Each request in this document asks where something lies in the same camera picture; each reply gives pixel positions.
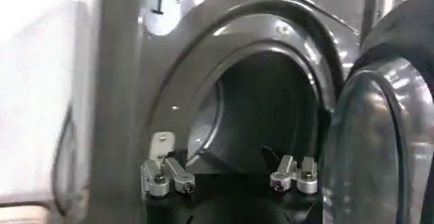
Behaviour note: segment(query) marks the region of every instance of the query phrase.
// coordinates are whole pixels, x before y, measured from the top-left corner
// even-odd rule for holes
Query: white wall
[[[52,196],[54,151],[72,96],[78,145],[88,150],[98,3],[0,0],[0,203]],[[80,172],[87,155],[79,153]]]

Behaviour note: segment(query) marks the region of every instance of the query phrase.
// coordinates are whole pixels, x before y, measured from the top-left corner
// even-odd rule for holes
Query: washing machine
[[[102,0],[90,184],[62,215],[431,223],[433,1],[361,47],[363,0]]]

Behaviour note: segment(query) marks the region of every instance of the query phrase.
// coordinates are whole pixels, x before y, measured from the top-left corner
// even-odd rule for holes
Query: bolt
[[[301,176],[302,176],[303,178],[305,178],[305,179],[310,179],[310,178],[313,177],[313,174],[312,174],[311,171],[303,171],[303,172],[301,173]]]
[[[164,176],[162,174],[156,174],[154,177],[155,183],[163,183],[164,182]]]
[[[279,192],[279,193],[283,192],[283,187],[282,187],[282,184],[280,182],[276,182],[273,185],[273,189],[274,189],[274,191]]]
[[[195,190],[195,186],[191,183],[187,183],[186,185],[184,185],[184,192],[187,194],[191,194],[193,193]]]

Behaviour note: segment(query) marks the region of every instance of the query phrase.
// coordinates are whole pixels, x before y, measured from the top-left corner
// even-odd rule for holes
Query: metal bracket
[[[179,193],[190,194],[195,190],[195,176],[188,173],[172,157],[164,159],[165,169],[174,180],[175,190]]]
[[[155,160],[147,160],[140,169],[142,177],[142,198],[146,194],[163,197],[170,191],[169,179],[160,170]]]
[[[291,188],[292,174],[297,168],[297,162],[291,155],[284,155],[276,172],[270,175],[270,186],[278,192]]]
[[[270,175],[270,186],[273,190],[284,192],[291,189],[292,181],[296,181],[297,189],[306,194],[318,190],[317,164],[311,157],[304,157],[302,168],[297,169],[297,162],[291,155],[284,155],[276,172]]]

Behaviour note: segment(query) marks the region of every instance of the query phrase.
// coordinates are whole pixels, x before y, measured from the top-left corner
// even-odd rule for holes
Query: number label
[[[161,4],[163,3],[163,0],[157,0],[157,9],[152,9],[152,13],[163,15],[164,13],[161,11]]]

